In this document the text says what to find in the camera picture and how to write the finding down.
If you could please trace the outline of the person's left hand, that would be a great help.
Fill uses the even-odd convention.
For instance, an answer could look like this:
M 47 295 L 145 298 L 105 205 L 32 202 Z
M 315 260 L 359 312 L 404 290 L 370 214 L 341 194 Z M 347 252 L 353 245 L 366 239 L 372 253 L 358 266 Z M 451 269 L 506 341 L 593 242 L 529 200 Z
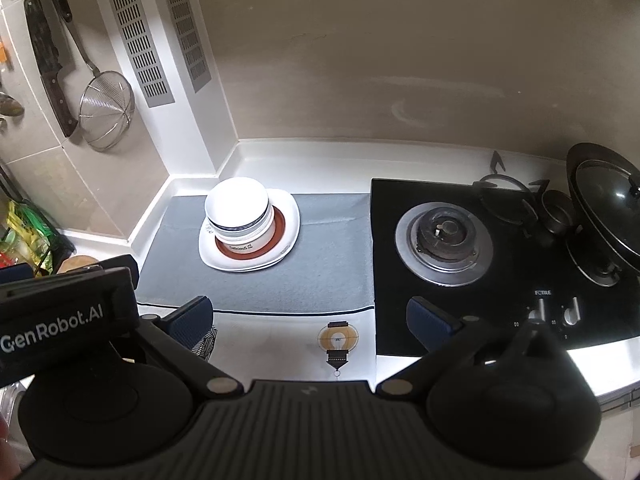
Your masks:
M 8 425 L 0 417 L 0 480 L 14 480 L 21 474 L 20 464 L 9 445 L 8 437 Z

